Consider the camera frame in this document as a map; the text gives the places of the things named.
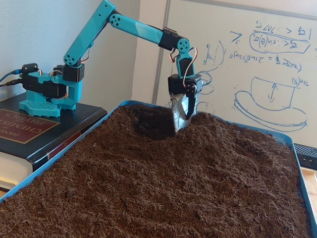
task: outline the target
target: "tray rim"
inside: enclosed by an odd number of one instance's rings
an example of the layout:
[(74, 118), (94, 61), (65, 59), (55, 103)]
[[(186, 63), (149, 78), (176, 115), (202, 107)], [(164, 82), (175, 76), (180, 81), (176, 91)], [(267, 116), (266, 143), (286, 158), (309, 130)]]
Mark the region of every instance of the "tray rim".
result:
[[(16, 187), (14, 187), (12, 190), (10, 190), (8, 193), (6, 193), (4, 196), (0, 197), (0, 203), (4, 202), (9, 197), (14, 196), (19, 190), (21, 190), (21, 189), (27, 187), (28, 185), (30, 185), (34, 181), (34, 179), (36, 177), (41, 176), (46, 170), (48, 170), (72, 146), (74, 146), (77, 142), (83, 140), (90, 132), (92, 132), (94, 129), (96, 129), (98, 126), (100, 126), (105, 120), (107, 120), (116, 109), (118, 109), (119, 107), (122, 107), (122, 106), (132, 106), (132, 105), (135, 105), (135, 104), (144, 105), (144, 106), (148, 106), (148, 107), (161, 107), (161, 108), (164, 108), (162, 106), (158, 106), (158, 105), (154, 105), (154, 104), (148, 104), (148, 103), (143, 103), (143, 102), (134, 101), (134, 100), (123, 101), (119, 106), (117, 106), (110, 113), (108, 113), (106, 116), (101, 118), (97, 123), (95, 123), (94, 126), (92, 126), (90, 129), (88, 129), (86, 132), (84, 132), (81, 136), (79, 136), (75, 141), (73, 141), (71, 144), (69, 144), (63, 150), (61, 150), (52, 159), (50, 159), (45, 164), (43, 164), (40, 168), (38, 168), (36, 171), (34, 171), (31, 175), (29, 175), (26, 179), (24, 179), (21, 183), (19, 183)], [(260, 131), (260, 132), (265, 133), (265, 134), (271, 134), (275, 140), (277, 140), (277, 139), (281, 140), (280, 142), (282, 142), (282, 143), (284, 141), (288, 146), (290, 146), (290, 148), (293, 150), (293, 152), (295, 154), (295, 159), (296, 159), (297, 165), (299, 167), (301, 189), (302, 189), (302, 192), (303, 192), (305, 205), (306, 205), (306, 208), (307, 208), (307, 210), (309, 212), (309, 216), (310, 216), (310, 219), (311, 219), (313, 237), (317, 238), (317, 214), (315, 214), (315, 212), (313, 211), (313, 208), (312, 208), (312, 202), (311, 202), (311, 199), (310, 199), (308, 191), (307, 191), (307, 186), (306, 186), (306, 183), (305, 183), (305, 179), (304, 179), (304, 176), (303, 176), (303, 173), (302, 173), (302, 170), (301, 170), (301, 166), (300, 166), (297, 154), (296, 154), (296, 149), (295, 149), (295, 146), (294, 146), (292, 138), (290, 136), (284, 134), (284, 133), (281, 133), (281, 132), (266, 130), (266, 129), (253, 127), (253, 126), (248, 126), (248, 125), (244, 125), (244, 124), (239, 124), (239, 123), (235, 123), (235, 122), (232, 122), (232, 121), (226, 121), (226, 120), (223, 120), (223, 121), (225, 121), (225, 122), (227, 122), (229, 124), (237, 125), (239, 127), (248, 128), (248, 129), (251, 129), (251, 130), (257, 130), (257, 131)]]

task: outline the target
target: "cable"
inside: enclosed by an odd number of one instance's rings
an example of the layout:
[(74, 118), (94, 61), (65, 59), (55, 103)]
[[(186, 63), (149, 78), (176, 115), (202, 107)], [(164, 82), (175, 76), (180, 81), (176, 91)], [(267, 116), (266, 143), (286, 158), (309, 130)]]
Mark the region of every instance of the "cable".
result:
[(3, 76), (3, 77), (0, 79), (0, 83), (1, 83), (2, 81), (4, 81), (5, 78), (7, 78), (9, 75), (12, 75), (12, 74), (13, 74), (12, 72), (7, 73), (5, 76)]
[(190, 64), (188, 65), (186, 71), (185, 71), (185, 74), (184, 74), (184, 77), (183, 77), (183, 87), (186, 88), (186, 85), (185, 85), (185, 78), (186, 78), (186, 75), (187, 75), (187, 71), (189, 70), (189, 67), (195, 62), (196, 58), (197, 58), (197, 55), (198, 55), (198, 50), (196, 47), (193, 47), (191, 48), (188, 52), (190, 52), (192, 49), (195, 49), (195, 56), (193, 57), (193, 60), (190, 62)]
[(172, 61), (172, 63), (175, 63), (175, 57), (173, 58), (173, 54), (175, 53), (176, 49), (173, 48), (173, 52), (169, 54), (169, 58), (170, 58), (170, 61)]
[(59, 71), (59, 70), (53, 70), (52, 72), (50, 72), (50, 76), (52, 76), (52, 74), (53, 74), (54, 72), (59, 72), (59, 73), (63, 74), (63, 72), (62, 72), (62, 71)]
[(14, 79), (14, 80), (12, 80), (10, 82), (4, 83), (4, 84), (0, 84), (0, 87), (12, 86), (12, 85), (16, 85), (18, 83), (22, 83), (22, 78)]
[(90, 48), (88, 49), (88, 57), (86, 59), (82, 60), (80, 63), (84, 63), (89, 59), (89, 52), (90, 52)]

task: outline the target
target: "wooden table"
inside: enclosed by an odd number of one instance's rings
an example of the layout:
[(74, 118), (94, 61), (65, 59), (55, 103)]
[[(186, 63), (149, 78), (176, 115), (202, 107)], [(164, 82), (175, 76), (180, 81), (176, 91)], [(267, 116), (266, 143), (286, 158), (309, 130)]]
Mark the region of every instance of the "wooden table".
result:
[(302, 168), (306, 187), (312, 202), (312, 207), (317, 215), (317, 171)]

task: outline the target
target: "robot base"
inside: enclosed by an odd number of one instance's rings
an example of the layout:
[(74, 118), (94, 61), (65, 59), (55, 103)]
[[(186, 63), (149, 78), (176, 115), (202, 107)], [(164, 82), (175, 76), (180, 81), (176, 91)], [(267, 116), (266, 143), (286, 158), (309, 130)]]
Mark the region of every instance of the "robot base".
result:
[(76, 105), (55, 105), (47, 102), (46, 97), (40, 93), (26, 91), (27, 100), (19, 103), (20, 110), (25, 111), (30, 116), (38, 117), (60, 117), (60, 110), (75, 110)]

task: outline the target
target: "chemistry book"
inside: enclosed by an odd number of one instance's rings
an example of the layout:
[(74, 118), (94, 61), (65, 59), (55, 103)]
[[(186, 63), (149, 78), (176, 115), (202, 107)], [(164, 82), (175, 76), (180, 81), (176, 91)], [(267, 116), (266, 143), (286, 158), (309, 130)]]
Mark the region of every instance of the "chemistry book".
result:
[(59, 118), (31, 117), (19, 110), (21, 94), (0, 102), (0, 190), (8, 191), (53, 158), (107, 112), (77, 104)]

